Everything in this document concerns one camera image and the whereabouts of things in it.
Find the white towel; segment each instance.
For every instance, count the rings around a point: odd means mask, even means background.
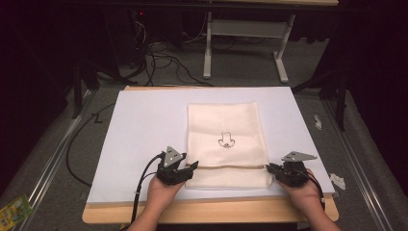
[[[187,188],[267,188],[268,152],[258,104],[190,104]]]

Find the gray carpet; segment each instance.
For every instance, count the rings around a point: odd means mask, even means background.
[[[216,43],[213,77],[208,83],[220,87],[281,86],[270,56],[270,47],[274,43],[274,40],[260,44],[241,42],[229,50],[222,50],[229,46],[228,42]],[[155,55],[160,55],[159,51],[164,48],[161,46],[154,47]],[[290,86],[295,86],[312,76],[324,47],[325,42],[307,44],[304,40],[288,44],[284,64],[290,78]],[[188,67],[192,76],[203,81],[200,77],[204,59],[203,49],[204,47],[197,43],[194,47],[185,46],[183,50],[170,46],[163,52],[177,56]],[[178,77],[191,81],[185,70],[180,68],[177,77],[177,65],[167,64],[168,60],[165,59],[156,62],[156,66],[165,67],[155,70],[153,77],[155,85],[180,85],[182,82]],[[131,70],[122,68],[123,73],[129,71]],[[147,82],[147,75],[143,73],[135,80],[143,85]],[[101,85],[100,90],[93,92],[89,97],[89,105],[77,127],[80,127],[91,114],[115,102],[118,91],[124,87],[106,81],[101,81]],[[346,183],[344,191],[335,187],[339,193],[335,199],[340,213],[337,223],[343,230],[408,230],[407,221],[403,217],[408,214],[407,198],[384,164],[350,95],[347,96],[344,114],[345,133],[339,133],[332,122],[333,116],[329,107],[331,102],[320,101],[316,90],[304,92],[306,93],[300,93],[295,98],[320,157],[327,171],[343,177]],[[2,194],[1,206],[22,193],[30,195],[35,189],[43,168],[53,157],[58,143],[72,123],[70,118],[73,113],[72,98],[71,96],[67,98],[70,101],[69,106],[47,129],[24,166]],[[72,170],[87,182],[92,181],[95,173],[113,109],[114,107],[111,107],[100,114],[99,120],[103,121],[102,123],[94,123],[93,120],[88,123],[71,145],[69,160]],[[322,121],[321,131],[315,127],[314,115],[318,115]],[[358,161],[357,169],[360,167],[363,170],[363,176],[367,180],[363,180],[363,184],[360,179],[361,172],[355,171],[355,161]],[[370,186],[369,195],[364,194],[367,185]],[[82,222],[88,192],[89,188],[73,179],[66,169],[64,160],[61,160],[52,183],[46,188],[45,196],[32,215],[31,222],[21,230],[118,230],[116,224],[90,225]],[[378,208],[372,209],[370,206],[370,199],[374,195],[376,196],[374,198],[379,198],[380,209],[385,219],[381,213],[379,214],[381,218],[376,218]]]

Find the cable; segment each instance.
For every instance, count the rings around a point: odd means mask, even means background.
[[[198,80],[198,79],[192,77],[192,75],[190,74],[189,69],[186,68],[186,67],[180,62],[180,60],[178,60],[176,57],[170,56],[170,55],[168,55],[168,54],[166,54],[166,53],[163,53],[163,52],[159,52],[159,53],[156,54],[154,57],[155,57],[154,60],[161,60],[161,59],[169,60],[169,63],[166,64],[165,66],[156,67],[156,68],[164,68],[164,67],[167,67],[167,66],[169,66],[169,65],[171,65],[171,64],[173,64],[173,63],[177,64],[176,76],[177,76],[177,78],[178,78],[181,82],[183,82],[183,83],[185,83],[185,84],[189,84],[189,85],[193,85],[193,84],[194,84],[194,83],[190,83],[190,82],[183,81],[183,80],[180,78],[180,76],[178,75],[178,69],[180,68],[180,66],[182,66],[182,67],[186,70],[188,76],[189,76],[191,79],[193,79],[196,83],[198,83],[198,84],[200,84],[200,85],[205,85],[205,86],[213,87],[212,84],[209,84],[209,83],[200,81],[200,80]]]
[[[166,154],[165,152],[162,152],[161,154],[155,156],[152,160],[150,160],[150,162],[149,162],[149,163],[147,164],[147,166],[144,168],[143,173],[141,174],[140,181],[139,181],[138,187],[137,187],[137,189],[136,189],[136,193],[135,193],[135,200],[134,200],[134,203],[133,203],[133,213],[132,213],[131,223],[132,223],[133,221],[135,221],[136,213],[138,212],[138,204],[139,204],[139,196],[140,196],[140,191],[141,191],[141,183],[143,183],[143,180],[144,180],[145,177],[146,177],[146,176],[144,176],[144,175],[146,174],[146,172],[147,172],[147,170],[149,169],[150,165],[151,165],[154,161],[156,161],[157,159],[163,158],[163,157],[165,156],[165,154]]]
[[[310,181],[312,181],[313,184],[316,185],[316,187],[318,188],[318,191],[319,191],[319,197],[320,197],[321,207],[323,208],[323,210],[325,210],[325,208],[326,208],[325,204],[326,204],[326,203],[325,203],[325,201],[324,201],[323,190],[321,189],[321,185],[319,184],[318,179],[316,179],[316,177],[315,177],[312,173],[310,173],[310,172],[308,172],[307,174],[305,174],[305,173],[303,173],[302,171],[299,171],[299,170],[297,170],[297,169],[294,169],[294,171],[296,171],[297,173],[299,173],[299,174],[301,174],[301,175],[307,177]]]
[[[75,139],[77,138],[78,134],[82,131],[82,129],[84,129],[84,127],[96,116],[99,116],[100,113],[102,113],[103,111],[107,110],[108,108],[112,107],[115,103],[112,103],[106,107],[104,107],[103,109],[99,110],[97,113],[92,114],[92,116],[90,118],[87,119],[87,121],[85,121],[84,124],[82,124],[82,126],[75,132],[75,134],[72,136],[71,141],[69,141],[68,144],[68,149],[66,150],[66,155],[65,155],[65,163],[66,163],[66,167],[68,168],[69,173],[72,175],[72,177],[75,178],[75,180],[79,181],[80,183],[91,187],[91,183],[86,182],[85,180],[81,179],[80,177],[78,177],[71,169],[71,166],[69,164],[69,153],[71,150],[71,146],[73,144],[73,142],[75,141]]]

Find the hand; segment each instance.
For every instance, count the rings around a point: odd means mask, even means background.
[[[149,184],[147,201],[144,210],[153,211],[160,215],[171,204],[175,195],[183,187],[184,182],[177,185],[166,185],[156,176],[153,177]]]
[[[318,187],[308,180],[302,187],[291,188],[278,181],[278,184],[291,196],[293,205],[308,219],[314,231],[341,230],[323,211]]]
[[[319,190],[312,181],[307,181],[302,187],[291,188],[282,182],[278,181],[278,184],[291,196],[291,200],[294,206],[302,212],[308,211],[311,206],[318,204],[320,207]]]
[[[168,186],[156,176],[149,184],[147,201],[141,214],[130,225],[128,231],[154,231],[160,216],[173,202],[174,196],[183,187],[184,182],[178,185]]]

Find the white paper scrap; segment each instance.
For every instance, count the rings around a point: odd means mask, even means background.
[[[335,173],[330,173],[330,180],[340,189],[345,190],[345,182],[342,177],[337,176]]]
[[[315,115],[315,120],[316,120],[315,127],[317,127],[319,130],[321,130],[321,121],[320,121],[320,118],[317,115]]]

